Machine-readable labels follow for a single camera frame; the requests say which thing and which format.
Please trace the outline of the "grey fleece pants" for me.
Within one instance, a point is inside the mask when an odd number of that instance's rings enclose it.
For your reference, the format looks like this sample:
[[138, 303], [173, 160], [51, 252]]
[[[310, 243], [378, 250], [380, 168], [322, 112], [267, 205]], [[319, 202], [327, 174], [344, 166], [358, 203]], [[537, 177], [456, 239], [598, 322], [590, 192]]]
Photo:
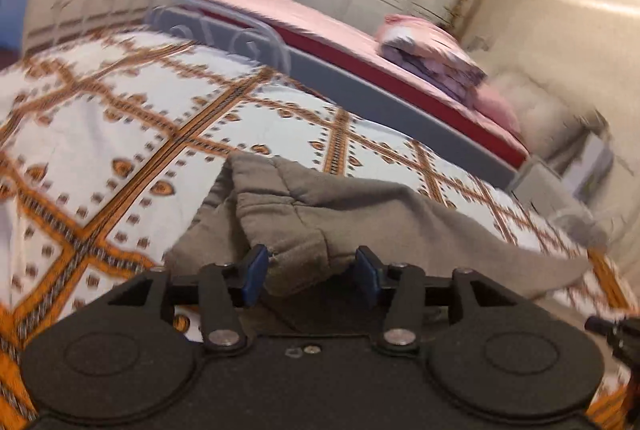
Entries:
[[584, 257], [503, 242], [405, 185], [236, 152], [164, 260], [172, 273], [188, 275], [239, 261], [256, 245], [270, 251], [270, 267], [258, 305], [242, 322], [262, 335], [371, 328], [373, 315], [345, 275], [361, 246], [385, 263], [416, 265], [431, 276], [473, 269], [529, 299], [573, 285], [590, 270]]

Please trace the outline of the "white bedside table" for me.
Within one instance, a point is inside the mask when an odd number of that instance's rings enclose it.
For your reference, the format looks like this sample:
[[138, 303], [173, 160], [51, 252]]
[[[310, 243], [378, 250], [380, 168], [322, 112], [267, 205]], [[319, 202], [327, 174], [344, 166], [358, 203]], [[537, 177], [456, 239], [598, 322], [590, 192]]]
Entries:
[[565, 231], [579, 245], [608, 248], [612, 225], [588, 203], [608, 178], [614, 154], [608, 141], [590, 133], [565, 170], [558, 172], [538, 157], [529, 158], [506, 190], [523, 206]]

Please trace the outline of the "white orange patterned bedspread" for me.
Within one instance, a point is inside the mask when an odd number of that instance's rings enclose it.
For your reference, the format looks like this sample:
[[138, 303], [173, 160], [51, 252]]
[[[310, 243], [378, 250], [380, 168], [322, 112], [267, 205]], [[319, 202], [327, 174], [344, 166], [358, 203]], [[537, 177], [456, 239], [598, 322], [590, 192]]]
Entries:
[[584, 254], [428, 145], [272, 68], [151, 31], [67, 42], [1, 73], [3, 428], [36, 416], [18, 371], [24, 344], [159, 265], [232, 151], [399, 182], [498, 239]]

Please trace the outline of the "pink pillow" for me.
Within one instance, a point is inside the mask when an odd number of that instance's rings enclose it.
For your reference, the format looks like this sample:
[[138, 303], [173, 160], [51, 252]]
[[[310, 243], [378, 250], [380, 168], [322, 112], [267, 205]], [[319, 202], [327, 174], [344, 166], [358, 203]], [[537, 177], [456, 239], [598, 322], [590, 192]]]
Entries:
[[494, 87], [481, 84], [476, 88], [473, 109], [491, 119], [514, 137], [518, 138], [521, 135], [520, 121], [513, 107]]

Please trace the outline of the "beige cushioned headboard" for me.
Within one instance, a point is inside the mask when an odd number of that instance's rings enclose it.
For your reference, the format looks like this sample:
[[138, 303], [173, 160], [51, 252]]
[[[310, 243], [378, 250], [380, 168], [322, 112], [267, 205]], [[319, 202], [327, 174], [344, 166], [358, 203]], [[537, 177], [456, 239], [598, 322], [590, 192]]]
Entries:
[[608, 132], [608, 121], [587, 99], [523, 72], [501, 71], [486, 80], [518, 120], [518, 136], [530, 154], [544, 161], [575, 155], [590, 133]]

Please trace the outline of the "folded pink white duvet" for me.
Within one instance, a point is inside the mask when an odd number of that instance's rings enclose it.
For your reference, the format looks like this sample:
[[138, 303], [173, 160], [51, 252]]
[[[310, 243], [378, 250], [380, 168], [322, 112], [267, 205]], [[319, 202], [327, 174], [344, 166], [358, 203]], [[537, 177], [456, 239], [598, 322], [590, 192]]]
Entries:
[[472, 106], [485, 72], [450, 34], [425, 19], [389, 14], [375, 34], [378, 54]]

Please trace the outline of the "white metal bed footboard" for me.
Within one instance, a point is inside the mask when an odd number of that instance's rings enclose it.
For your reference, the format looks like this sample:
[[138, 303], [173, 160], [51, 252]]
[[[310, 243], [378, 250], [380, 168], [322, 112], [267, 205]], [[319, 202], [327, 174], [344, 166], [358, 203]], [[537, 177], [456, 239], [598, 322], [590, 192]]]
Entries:
[[205, 0], [150, 0], [144, 23], [151, 30], [244, 57], [290, 75], [288, 46], [270, 25]]

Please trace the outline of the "pink bed with grey frame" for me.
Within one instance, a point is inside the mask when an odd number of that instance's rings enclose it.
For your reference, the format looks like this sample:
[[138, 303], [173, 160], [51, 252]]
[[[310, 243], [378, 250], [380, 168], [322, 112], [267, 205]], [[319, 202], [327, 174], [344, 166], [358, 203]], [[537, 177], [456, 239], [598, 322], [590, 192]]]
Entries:
[[205, 0], [272, 26], [291, 54], [289, 76], [349, 112], [396, 129], [496, 187], [528, 158], [491, 119], [383, 59], [375, 40], [294, 0]]

